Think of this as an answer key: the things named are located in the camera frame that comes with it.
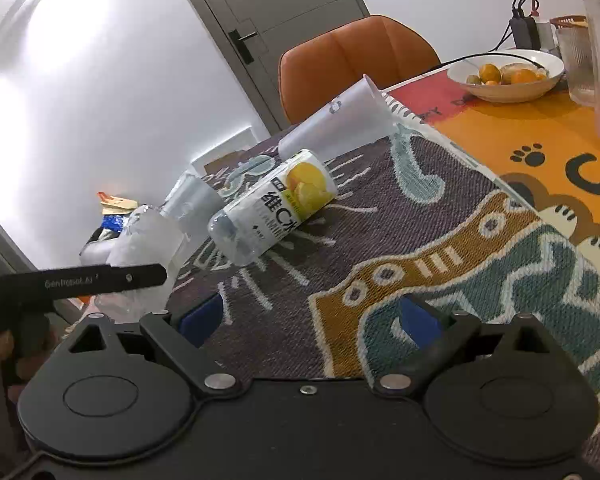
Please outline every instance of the white plastic cup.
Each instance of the white plastic cup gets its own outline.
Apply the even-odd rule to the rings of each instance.
[[[278,154],[287,160],[306,148],[326,162],[391,134],[396,118],[366,74],[280,140]]]
[[[177,189],[172,190],[160,214],[176,221],[187,240],[178,255],[186,262],[209,236],[209,219],[224,207],[218,192],[200,177],[186,174]]]

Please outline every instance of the metal screw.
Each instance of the metal screw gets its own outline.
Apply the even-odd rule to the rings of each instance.
[[[205,379],[205,386],[212,390],[227,390],[234,384],[235,377],[229,374],[211,374]]]
[[[300,393],[303,395],[315,395],[318,393],[318,388],[310,384],[305,384],[304,386],[300,386]]]
[[[411,386],[411,378],[402,374],[388,374],[380,378],[380,385],[387,390],[404,390]]]

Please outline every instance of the white door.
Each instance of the white door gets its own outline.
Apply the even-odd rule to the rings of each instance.
[[[290,48],[368,16],[362,0],[205,0],[280,128],[278,61]]]

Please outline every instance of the door handle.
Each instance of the door handle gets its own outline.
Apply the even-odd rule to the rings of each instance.
[[[242,58],[242,61],[245,65],[253,63],[254,59],[244,42],[251,38],[255,38],[257,35],[257,32],[252,32],[251,34],[247,34],[246,36],[240,37],[240,33],[237,29],[234,29],[228,33],[229,39],[234,44],[235,49],[238,51],[238,54],[240,54],[240,57]]]

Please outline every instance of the paw print graphic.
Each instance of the paw print graphic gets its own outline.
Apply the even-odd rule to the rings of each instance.
[[[554,226],[565,238],[571,238],[576,231],[578,217],[573,209],[565,204],[547,207],[538,213],[538,216]]]
[[[533,148],[522,146],[519,150],[514,150],[513,155],[509,158],[514,162],[524,162],[526,165],[536,168],[542,166],[546,160],[544,153],[539,150],[542,150],[542,144],[535,142]]]

